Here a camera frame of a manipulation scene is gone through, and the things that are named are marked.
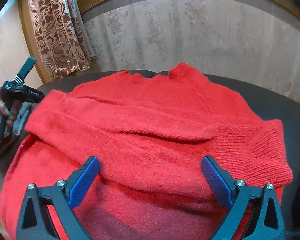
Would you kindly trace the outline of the person's left hand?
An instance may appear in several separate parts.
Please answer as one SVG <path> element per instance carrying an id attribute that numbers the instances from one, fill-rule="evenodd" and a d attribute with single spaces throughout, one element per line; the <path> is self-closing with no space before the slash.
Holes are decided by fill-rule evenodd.
<path id="1" fill-rule="evenodd" d="M 19 110 L 21 109 L 21 104 L 18 104 L 16 107 L 15 107 L 15 110 L 13 112 L 13 114 L 10 114 L 9 110 L 7 109 L 6 105 L 4 104 L 3 101 L 0 100 L 0 113 L 3 115 L 3 116 L 7 116 L 8 119 L 6 121 L 6 125 L 8 127 L 12 127 L 13 126 L 13 123 L 14 121 L 16 120 L 17 116 L 18 116 L 18 113 L 19 113 Z"/>

